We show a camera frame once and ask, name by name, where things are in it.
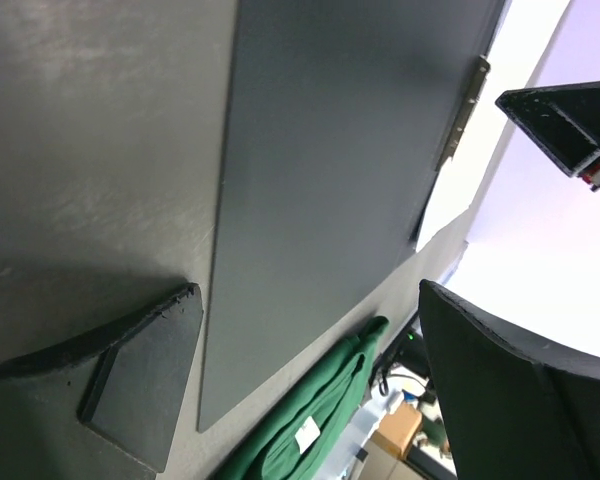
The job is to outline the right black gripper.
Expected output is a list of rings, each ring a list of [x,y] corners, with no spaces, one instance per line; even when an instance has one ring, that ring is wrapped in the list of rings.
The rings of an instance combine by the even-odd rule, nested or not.
[[[496,105],[566,176],[600,190],[600,81],[509,90]]]

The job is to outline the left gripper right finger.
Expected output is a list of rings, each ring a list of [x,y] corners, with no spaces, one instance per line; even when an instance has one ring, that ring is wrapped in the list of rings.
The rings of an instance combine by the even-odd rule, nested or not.
[[[420,283],[420,324],[460,479],[600,479],[600,357]]]

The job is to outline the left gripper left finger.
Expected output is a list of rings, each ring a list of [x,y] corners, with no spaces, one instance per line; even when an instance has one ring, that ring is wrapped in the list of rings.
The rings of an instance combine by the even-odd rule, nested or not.
[[[154,479],[168,462],[204,316],[158,302],[0,364],[0,479]]]

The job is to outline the white folder black inside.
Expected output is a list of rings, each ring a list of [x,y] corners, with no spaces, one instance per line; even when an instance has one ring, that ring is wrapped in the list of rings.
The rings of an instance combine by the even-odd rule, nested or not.
[[[243,1],[198,427],[414,251],[501,1]]]

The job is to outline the white printed paper stack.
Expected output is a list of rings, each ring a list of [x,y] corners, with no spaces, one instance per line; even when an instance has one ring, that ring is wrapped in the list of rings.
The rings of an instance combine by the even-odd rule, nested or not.
[[[568,5],[567,0],[505,3],[503,20],[486,56],[490,71],[455,152],[443,156],[424,211],[417,252],[474,202],[507,123],[495,101],[503,92],[528,84]]]

